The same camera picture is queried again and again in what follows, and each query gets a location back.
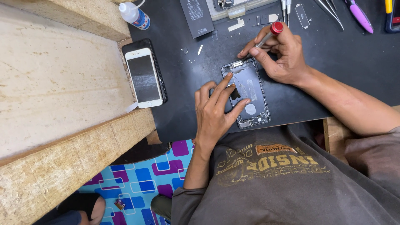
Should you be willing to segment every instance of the dark pants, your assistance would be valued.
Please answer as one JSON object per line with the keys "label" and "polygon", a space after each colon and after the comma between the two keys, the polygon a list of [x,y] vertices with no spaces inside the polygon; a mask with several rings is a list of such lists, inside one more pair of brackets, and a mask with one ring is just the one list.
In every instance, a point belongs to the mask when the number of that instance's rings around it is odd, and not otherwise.
{"label": "dark pants", "polygon": [[157,195],[151,201],[150,207],[155,213],[171,221],[172,199],[165,195]]}

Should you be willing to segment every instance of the blue and purple patterned mat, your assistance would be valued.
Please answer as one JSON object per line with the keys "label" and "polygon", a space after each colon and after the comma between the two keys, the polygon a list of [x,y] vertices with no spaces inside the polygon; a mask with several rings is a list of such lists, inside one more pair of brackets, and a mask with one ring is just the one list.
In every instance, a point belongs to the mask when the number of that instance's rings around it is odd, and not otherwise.
{"label": "blue and purple patterned mat", "polygon": [[[100,225],[165,225],[164,218],[150,209],[150,202],[159,193],[171,197],[182,187],[193,148],[191,140],[176,141],[155,159],[106,167],[78,191],[96,192],[106,200]],[[118,198],[126,205],[122,210],[114,205]]]}

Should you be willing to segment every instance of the hand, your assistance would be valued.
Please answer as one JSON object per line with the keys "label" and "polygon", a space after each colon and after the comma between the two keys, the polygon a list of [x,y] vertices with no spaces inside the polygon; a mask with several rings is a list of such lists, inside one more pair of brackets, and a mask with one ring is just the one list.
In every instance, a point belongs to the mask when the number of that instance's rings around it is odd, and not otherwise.
{"label": "hand", "polygon": [[[257,37],[247,43],[238,54],[238,58],[243,58],[250,52],[270,78],[280,83],[299,86],[312,76],[311,68],[304,61],[301,37],[293,35],[288,26],[282,24],[284,28],[279,35],[268,39],[261,48],[255,48],[254,46],[270,31],[270,26],[261,29]],[[267,54],[268,51],[278,55],[276,62]]]}
{"label": "hand", "polygon": [[[244,109],[250,99],[241,100],[230,113],[225,114],[225,104],[229,95],[235,90],[235,84],[228,85],[232,73],[218,85],[210,81],[194,93],[197,116],[196,148],[202,151],[202,158],[208,160],[217,141],[228,131],[236,121],[240,112]],[[210,89],[214,92],[209,97]]]}

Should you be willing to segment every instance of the black phone back case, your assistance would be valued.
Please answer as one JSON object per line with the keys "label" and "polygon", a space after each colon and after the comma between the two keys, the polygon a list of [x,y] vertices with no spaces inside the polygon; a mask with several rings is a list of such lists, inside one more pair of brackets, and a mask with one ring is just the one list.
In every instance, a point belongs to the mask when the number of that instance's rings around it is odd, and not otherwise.
{"label": "black phone back case", "polygon": [[158,66],[156,53],[155,53],[155,51],[153,49],[153,45],[151,44],[150,39],[144,38],[144,39],[135,41],[133,43],[126,44],[126,45],[122,46],[121,50],[122,50],[122,54],[124,55],[124,59],[126,61],[126,58],[125,58],[125,54],[126,53],[131,52],[131,51],[135,51],[135,50],[138,50],[138,49],[142,49],[142,48],[149,48],[151,50],[151,52],[152,52],[153,59],[154,59],[154,64],[156,66],[158,82],[159,82],[160,88],[161,88],[162,100],[165,103],[168,100],[167,91],[165,90],[164,81],[162,80],[161,71],[160,71],[160,68]]}

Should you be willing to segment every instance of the white plastic bottle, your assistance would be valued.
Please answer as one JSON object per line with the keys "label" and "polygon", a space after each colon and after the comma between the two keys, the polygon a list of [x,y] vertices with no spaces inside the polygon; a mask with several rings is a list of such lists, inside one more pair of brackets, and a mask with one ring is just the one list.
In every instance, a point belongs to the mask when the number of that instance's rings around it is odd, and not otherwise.
{"label": "white plastic bottle", "polygon": [[121,12],[122,18],[132,24],[133,26],[145,30],[150,26],[150,18],[139,8],[135,8],[135,4],[132,2],[121,3],[118,7]]}

